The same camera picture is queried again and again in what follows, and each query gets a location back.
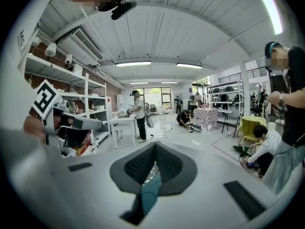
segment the black railing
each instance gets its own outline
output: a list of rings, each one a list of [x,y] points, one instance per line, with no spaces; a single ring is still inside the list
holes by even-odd
[[[255,78],[255,77],[261,77],[267,75],[267,70],[265,69],[265,67],[261,67],[253,70],[248,70],[247,73],[248,73],[248,78]],[[241,73],[231,74],[229,76],[219,78],[218,80],[220,84],[225,82],[242,80],[242,74]]]

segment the ceiling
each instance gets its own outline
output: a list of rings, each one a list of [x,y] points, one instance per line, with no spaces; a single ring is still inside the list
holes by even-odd
[[[82,26],[104,57],[98,71],[127,84],[140,81],[189,83],[263,57],[264,45],[295,38],[287,12],[284,32],[274,35],[261,0],[126,0],[137,7],[113,21],[111,11],[98,12],[69,0],[52,0],[41,30],[56,40]],[[151,66],[116,67],[113,62],[152,61]],[[177,62],[202,69],[176,67]]]

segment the white floor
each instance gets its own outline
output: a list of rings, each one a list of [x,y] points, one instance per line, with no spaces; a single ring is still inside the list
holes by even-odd
[[[192,120],[192,123],[201,125],[203,130],[200,133],[189,133],[184,132],[185,128],[178,125],[176,117],[177,116],[174,114],[166,114],[165,116],[152,116],[154,128],[151,129],[146,126],[147,142],[143,144],[138,144],[138,140],[136,140],[136,145],[141,147],[146,145],[148,142],[164,140],[166,142],[180,144],[183,146],[204,150],[205,152],[219,155],[244,170],[238,161],[238,157],[240,154],[238,152],[235,152],[235,150],[233,149],[233,145],[236,145],[238,143],[241,136],[235,135],[235,138],[233,138],[233,127],[229,127],[229,130],[227,131],[227,128],[225,126],[224,132],[221,133],[223,126],[222,124],[218,123],[217,127],[212,126],[209,130],[206,130],[206,125],[201,124],[200,120],[196,120],[194,118]],[[118,138],[117,140],[118,149],[132,146],[132,138],[135,138],[132,135],[132,132],[133,130],[123,131],[123,138]],[[98,152],[115,152],[114,140],[112,136],[101,142],[98,147]]]

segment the wristwatch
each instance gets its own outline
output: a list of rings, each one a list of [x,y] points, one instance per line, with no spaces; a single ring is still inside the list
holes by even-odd
[[[283,94],[280,95],[280,104],[284,104]]]

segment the yellow chair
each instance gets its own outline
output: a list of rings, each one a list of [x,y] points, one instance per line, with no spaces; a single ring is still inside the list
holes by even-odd
[[[242,121],[238,128],[238,132],[242,132],[243,136],[240,139],[238,144],[240,144],[241,141],[245,138],[255,142],[256,138],[253,135],[253,130],[254,130],[254,127],[256,127],[257,125],[264,125],[267,127],[267,122],[264,118],[258,117],[258,116],[242,117]]]

